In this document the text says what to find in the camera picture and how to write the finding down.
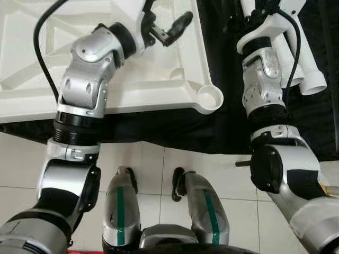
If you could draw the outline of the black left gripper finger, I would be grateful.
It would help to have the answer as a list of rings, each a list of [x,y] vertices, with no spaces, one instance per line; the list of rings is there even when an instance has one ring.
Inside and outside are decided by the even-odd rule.
[[[176,42],[184,33],[186,28],[191,24],[193,20],[193,12],[185,12],[175,20],[170,27],[169,31],[165,32],[164,46],[169,47]]]

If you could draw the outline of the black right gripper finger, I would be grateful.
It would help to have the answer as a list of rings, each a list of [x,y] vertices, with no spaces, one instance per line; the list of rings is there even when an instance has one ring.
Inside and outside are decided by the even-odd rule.
[[[232,14],[225,23],[225,33],[242,35],[245,31],[246,17],[244,15]]]

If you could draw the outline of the white plastic table top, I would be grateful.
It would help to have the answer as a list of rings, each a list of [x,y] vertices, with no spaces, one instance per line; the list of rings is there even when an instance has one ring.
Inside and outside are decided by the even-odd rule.
[[[32,46],[34,26],[51,0],[0,0],[0,123],[52,119],[56,102]],[[39,37],[44,62],[59,83],[76,39],[99,24],[123,22],[112,0],[68,0],[43,25]],[[196,0],[157,0],[156,24],[169,26],[191,12],[182,36],[165,48],[156,43],[125,62],[111,80],[106,113],[192,108],[210,114],[222,106],[211,81]]]

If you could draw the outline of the silver left robot leg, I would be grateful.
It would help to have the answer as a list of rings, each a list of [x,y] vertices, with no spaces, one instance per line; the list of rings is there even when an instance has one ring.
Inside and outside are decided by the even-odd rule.
[[[138,186],[131,168],[120,166],[105,196],[102,246],[105,254],[129,254],[140,246]]]

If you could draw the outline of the silver robot leg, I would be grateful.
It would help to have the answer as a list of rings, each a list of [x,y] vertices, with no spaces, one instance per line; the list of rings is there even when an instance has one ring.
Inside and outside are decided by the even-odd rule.
[[[177,167],[172,174],[172,201],[188,199],[191,231],[200,243],[228,245],[230,225],[223,205],[210,182],[196,171]]]
[[[138,186],[131,168],[120,166],[105,196],[102,246],[105,254],[129,254],[140,246]]]

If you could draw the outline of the silver right robot leg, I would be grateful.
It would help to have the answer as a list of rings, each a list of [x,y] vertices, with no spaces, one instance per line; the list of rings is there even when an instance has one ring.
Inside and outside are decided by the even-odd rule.
[[[230,225],[223,205],[210,182],[196,171],[177,167],[172,174],[172,201],[188,199],[191,231],[200,243],[228,245]]]

